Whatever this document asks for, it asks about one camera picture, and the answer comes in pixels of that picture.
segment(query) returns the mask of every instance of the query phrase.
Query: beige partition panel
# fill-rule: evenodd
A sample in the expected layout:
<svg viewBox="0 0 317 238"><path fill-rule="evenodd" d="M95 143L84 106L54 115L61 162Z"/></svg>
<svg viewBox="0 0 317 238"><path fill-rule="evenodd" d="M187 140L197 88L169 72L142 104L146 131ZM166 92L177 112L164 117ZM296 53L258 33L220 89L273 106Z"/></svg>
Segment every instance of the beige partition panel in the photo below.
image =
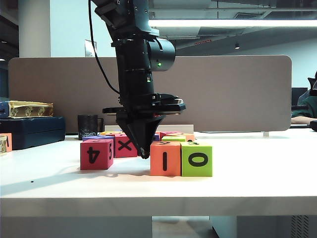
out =
<svg viewBox="0 0 317 238"><path fill-rule="evenodd" d="M115 58L101 58L118 88ZM164 124L194 124L195 131L274 131L290 126L291 60L287 56L177 57L166 72L154 72L155 91L184 99L181 115ZM117 107L94 58L16 58L9 63L11 100L54 103L77 130L78 114L115 117L102 108Z"/></svg>

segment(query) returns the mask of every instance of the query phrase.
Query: floor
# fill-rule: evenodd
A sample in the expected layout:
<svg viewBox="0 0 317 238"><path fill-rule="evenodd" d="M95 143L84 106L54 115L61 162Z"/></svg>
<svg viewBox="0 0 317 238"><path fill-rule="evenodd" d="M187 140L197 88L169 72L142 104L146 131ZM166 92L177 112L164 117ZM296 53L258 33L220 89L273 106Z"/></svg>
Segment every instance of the floor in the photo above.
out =
<svg viewBox="0 0 317 238"><path fill-rule="evenodd" d="M219 238L209 217L153 217L153 238Z"/></svg>

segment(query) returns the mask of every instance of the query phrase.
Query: foam block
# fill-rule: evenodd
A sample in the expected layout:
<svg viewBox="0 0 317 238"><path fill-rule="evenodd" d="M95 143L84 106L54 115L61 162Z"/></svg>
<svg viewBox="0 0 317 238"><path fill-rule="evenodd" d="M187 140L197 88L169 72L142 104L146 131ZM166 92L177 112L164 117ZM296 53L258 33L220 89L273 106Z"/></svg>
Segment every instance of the foam block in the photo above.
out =
<svg viewBox="0 0 317 238"><path fill-rule="evenodd" d="M7 136L6 142L5 142L6 151L7 152L12 151L12 134L11 133L1 133L0 135Z"/></svg>
<svg viewBox="0 0 317 238"><path fill-rule="evenodd" d="M164 136L162 141L186 141L185 136Z"/></svg>
<svg viewBox="0 0 317 238"><path fill-rule="evenodd" d="M110 136L110 135L84 136L83 141L86 141L86 140L114 140L114 136Z"/></svg>
<svg viewBox="0 0 317 238"><path fill-rule="evenodd" d="M86 140L80 144L81 170L107 170L113 164L113 140Z"/></svg>
<svg viewBox="0 0 317 238"><path fill-rule="evenodd" d="M212 146L204 142L181 142L182 176L212 177Z"/></svg>
<svg viewBox="0 0 317 238"><path fill-rule="evenodd" d="M150 156L152 176L181 176L180 142L155 141Z"/></svg>
<svg viewBox="0 0 317 238"><path fill-rule="evenodd" d="M186 141L195 141L195 135L194 134L173 133L173 134L167 134L166 136L185 136Z"/></svg>
<svg viewBox="0 0 317 238"><path fill-rule="evenodd" d="M156 132L159 133L159 139L162 140L162 138L164 136L166 136L167 134L174 134L174 133L181 133L180 131L160 131L160 132Z"/></svg>
<svg viewBox="0 0 317 238"><path fill-rule="evenodd" d="M158 134L154 135L153 141L159 141L159 135Z"/></svg>
<svg viewBox="0 0 317 238"><path fill-rule="evenodd" d="M117 134L124 134L124 132L123 131L103 131L103 132L100 132L100 135L115 136Z"/></svg>
<svg viewBox="0 0 317 238"><path fill-rule="evenodd" d="M138 151L126 134L117 134L114 137L115 157L137 157Z"/></svg>

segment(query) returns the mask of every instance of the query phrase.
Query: robotic arm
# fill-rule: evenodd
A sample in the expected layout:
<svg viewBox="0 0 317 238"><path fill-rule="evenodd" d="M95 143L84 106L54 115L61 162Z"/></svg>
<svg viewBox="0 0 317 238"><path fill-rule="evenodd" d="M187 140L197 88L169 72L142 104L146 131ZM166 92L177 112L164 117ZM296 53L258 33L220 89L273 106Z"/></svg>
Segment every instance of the robotic arm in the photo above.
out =
<svg viewBox="0 0 317 238"><path fill-rule="evenodd" d="M154 92L152 71L166 71L175 61L175 48L158 38L149 26L147 0L92 0L95 13L106 23L115 47L119 102L122 108L105 108L131 139L139 156L150 155L154 133L167 114L180 114L183 100Z"/></svg>

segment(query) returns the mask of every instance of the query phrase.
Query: person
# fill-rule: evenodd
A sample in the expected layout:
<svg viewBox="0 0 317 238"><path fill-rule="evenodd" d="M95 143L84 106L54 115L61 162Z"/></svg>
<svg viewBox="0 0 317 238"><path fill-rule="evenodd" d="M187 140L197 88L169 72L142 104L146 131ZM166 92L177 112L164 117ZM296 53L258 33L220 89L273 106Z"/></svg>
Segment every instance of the person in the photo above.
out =
<svg viewBox="0 0 317 238"><path fill-rule="evenodd" d="M311 85L310 90L300 96L299 106L307 106L307 109L300 109L292 112L292 124L309 124L317 120L317 72L315 78L308 78Z"/></svg>

